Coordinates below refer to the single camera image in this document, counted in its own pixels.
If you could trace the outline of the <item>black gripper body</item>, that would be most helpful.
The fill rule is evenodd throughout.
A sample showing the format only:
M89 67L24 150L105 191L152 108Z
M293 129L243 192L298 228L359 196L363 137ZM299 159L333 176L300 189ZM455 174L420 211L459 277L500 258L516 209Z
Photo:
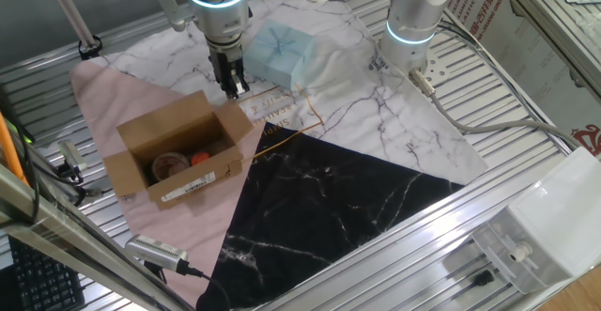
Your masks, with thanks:
M241 38L234 38L228 41L208 39L208 47L215 77L221 86L223 86L225 81L235 83L235 74L244 76Z

